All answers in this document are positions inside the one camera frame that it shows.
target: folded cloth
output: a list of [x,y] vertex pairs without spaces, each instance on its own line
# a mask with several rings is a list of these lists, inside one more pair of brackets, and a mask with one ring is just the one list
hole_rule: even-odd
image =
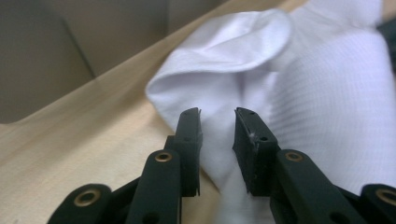
[[147,96],[175,129],[200,107],[201,164],[222,194],[215,223],[269,223],[232,151],[234,110],[256,111],[282,148],[301,150],[344,189],[396,186],[396,98],[381,2],[312,0],[212,19],[168,57]]

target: wooden table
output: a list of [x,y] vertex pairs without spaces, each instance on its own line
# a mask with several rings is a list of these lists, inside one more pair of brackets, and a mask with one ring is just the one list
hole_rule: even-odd
[[[208,18],[303,1],[230,0],[32,116],[0,124],[0,223],[46,223],[73,189],[139,177],[173,134],[144,94],[168,53]],[[395,0],[387,6],[390,15]],[[183,200],[184,223],[211,223],[216,213],[219,192],[203,172],[201,181],[201,197]]]

